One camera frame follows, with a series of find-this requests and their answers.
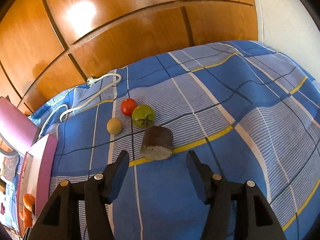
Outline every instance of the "red tomato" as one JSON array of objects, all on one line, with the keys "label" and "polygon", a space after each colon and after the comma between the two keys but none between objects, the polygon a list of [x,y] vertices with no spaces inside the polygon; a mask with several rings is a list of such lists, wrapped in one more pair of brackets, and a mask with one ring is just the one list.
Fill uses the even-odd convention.
[{"label": "red tomato", "polygon": [[134,99],[132,99],[132,98],[127,98],[127,99],[125,99],[125,100],[123,100],[123,101],[121,102],[120,109],[121,109],[122,114],[124,114],[124,115],[126,115],[126,116],[131,116],[133,110],[134,110],[137,106],[138,106],[138,105],[137,105],[136,101],[134,101]]}]

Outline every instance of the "wooden headboard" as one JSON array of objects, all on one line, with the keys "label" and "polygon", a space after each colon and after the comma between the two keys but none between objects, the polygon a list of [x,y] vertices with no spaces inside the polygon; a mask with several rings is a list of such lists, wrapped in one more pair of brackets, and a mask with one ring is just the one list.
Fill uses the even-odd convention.
[{"label": "wooden headboard", "polygon": [[0,22],[0,96],[22,112],[158,53],[258,39],[254,0],[15,0]]}]

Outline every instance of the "white power cord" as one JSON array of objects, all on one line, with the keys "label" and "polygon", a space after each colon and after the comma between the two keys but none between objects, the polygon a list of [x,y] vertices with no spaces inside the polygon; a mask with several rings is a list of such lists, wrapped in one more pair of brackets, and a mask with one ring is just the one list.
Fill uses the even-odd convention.
[{"label": "white power cord", "polygon": [[42,128],[41,128],[41,131],[40,131],[40,133],[39,133],[39,137],[40,137],[40,135],[42,134],[45,125],[49,122],[50,118],[51,118],[51,117],[54,115],[54,113],[57,112],[60,108],[65,107],[65,108],[67,109],[66,111],[64,111],[64,112],[60,115],[60,121],[63,122],[63,121],[66,121],[66,120],[68,119],[70,112],[76,111],[76,110],[79,110],[79,109],[82,109],[82,108],[86,107],[86,106],[87,106],[88,104],[90,104],[96,97],[98,97],[99,95],[101,95],[105,90],[109,89],[110,87],[118,84],[118,83],[121,81],[121,79],[122,79],[122,76],[119,75],[119,74],[117,74],[117,73],[108,73],[108,74],[105,74],[105,75],[101,76],[100,78],[92,78],[92,77],[91,77],[91,78],[88,78],[88,80],[87,80],[87,85],[91,87],[93,84],[95,84],[95,83],[98,82],[99,80],[103,79],[104,77],[108,77],[108,76],[116,76],[116,77],[118,77],[118,79],[117,79],[115,82],[112,82],[111,84],[105,86],[103,89],[101,89],[98,93],[96,93],[94,96],[92,96],[92,97],[91,97],[87,102],[85,102],[84,104],[82,104],[82,105],[80,105],[80,106],[77,106],[77,107],[74,107],[74,108],[70,108],[70,109],[68,109],[68,105],[65,105],[65,104],[63,104],[63,105],[61,105],[61,106],[58,106],[58,107],[49,115],[49,117],[47,118],[47,120],[45,120],[45,122],[44,122],[44,124],[43,124],[43,126],[42,126]]}]

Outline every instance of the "white wall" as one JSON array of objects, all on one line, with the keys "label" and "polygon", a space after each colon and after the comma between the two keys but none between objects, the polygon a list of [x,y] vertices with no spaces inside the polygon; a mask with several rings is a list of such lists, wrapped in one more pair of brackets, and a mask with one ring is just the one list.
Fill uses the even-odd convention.
[{"label": "white wall", "polygon": [[255,0],[259,41],[293,58],[320,82],[320,32],[300,0]]}]

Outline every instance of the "small round potato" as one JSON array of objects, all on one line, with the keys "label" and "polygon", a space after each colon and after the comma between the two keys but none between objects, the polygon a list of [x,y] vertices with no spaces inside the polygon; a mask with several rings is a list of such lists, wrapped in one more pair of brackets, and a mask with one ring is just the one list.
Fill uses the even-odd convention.
[{"label": "small round potato", "polygon": [[118,118],[111,118],[107,123],[107,131],[110,134],[119,134],[122,130],[122,123]]}]

